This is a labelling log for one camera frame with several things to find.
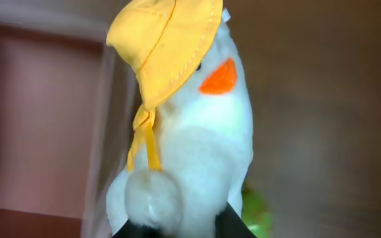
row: hat brim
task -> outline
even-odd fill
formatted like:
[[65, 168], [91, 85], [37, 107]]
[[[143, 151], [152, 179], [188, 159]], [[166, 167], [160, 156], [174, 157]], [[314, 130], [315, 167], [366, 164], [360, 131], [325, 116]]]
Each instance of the hat brim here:
[[164, 103], [194, 73], [222, 19], [222, 0], [175, 1], [159, 41], [136, 72], [144, 106]]

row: yellow hat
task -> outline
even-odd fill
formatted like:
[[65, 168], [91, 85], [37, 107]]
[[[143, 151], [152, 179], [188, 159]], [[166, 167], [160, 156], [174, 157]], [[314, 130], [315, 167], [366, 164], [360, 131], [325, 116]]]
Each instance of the yellow hat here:
[[133, 0], [106, 42], [136, 73], [144, 107], [159, 106], [193, 74], [222, 19], [222, 0]]

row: orange beak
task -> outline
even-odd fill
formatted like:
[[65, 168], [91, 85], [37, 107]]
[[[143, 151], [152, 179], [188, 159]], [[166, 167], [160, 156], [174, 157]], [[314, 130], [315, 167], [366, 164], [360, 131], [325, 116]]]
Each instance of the orange beak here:
[[233, 59], [228, 58], [199, 86], [203, 95], [222, 95], [231, 92], [236, 86], [237, 73]]

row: white plush toy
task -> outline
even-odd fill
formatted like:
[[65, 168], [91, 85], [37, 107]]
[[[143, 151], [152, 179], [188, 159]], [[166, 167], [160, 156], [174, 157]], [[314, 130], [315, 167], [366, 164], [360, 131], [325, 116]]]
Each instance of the white plush toy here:
[[148, 169], [143, 142], [133, 169], [111, 184], [106, 212], [113, 234], [129, 219], [173, 237], [214, 237], [227, 203], [241, 215], [253, 122], [242, 62], [224, 20], [194, 73], [155, 109], [162, 169]]

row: yellow hat strap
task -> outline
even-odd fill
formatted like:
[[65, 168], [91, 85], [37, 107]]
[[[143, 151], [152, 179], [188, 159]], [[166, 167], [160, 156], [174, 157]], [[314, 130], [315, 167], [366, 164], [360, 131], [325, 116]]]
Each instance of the yellow hat strap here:
[[155, 146], [155, 139], [153, 137], [152, 125], [147, 124], [144, 130], [146, 150], [148, 152], [148, 167], [149, 169], [161, 169], [161, 162], [159, 161], [157, 148]]
[[153, 136], [153, 124], [155, 122], [155, 109], [147, 110], [142, 105], [139, 107], [133, 121], [133, 129], [135, 135], [132, 146], [129, 150], [126, 168], [128, 171], [134, 169], [134, 157], [138, 152], [143, 142], [146, 142], [148, 152], [148, 167], [149, 169], [161, 169], [161, 161], [159, 160], [155, 138]]

